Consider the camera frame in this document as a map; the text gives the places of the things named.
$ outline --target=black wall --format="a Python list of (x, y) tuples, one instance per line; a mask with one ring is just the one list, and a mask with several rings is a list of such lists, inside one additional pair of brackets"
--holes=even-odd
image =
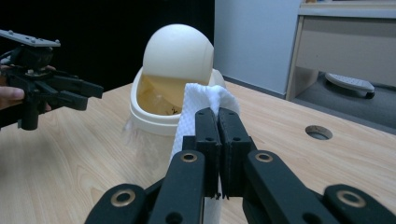
[[(167, 24), (195, 27), (213, 44), (214, 6), (214, 0), (2, 1), (0, 29), (59, 39), (51, 65), (109, 91), (134, 80), (149, 38)], [(0, 53), (17, 44), (0, 37)], [(14, 120), (4, 113), (1, 127)]]

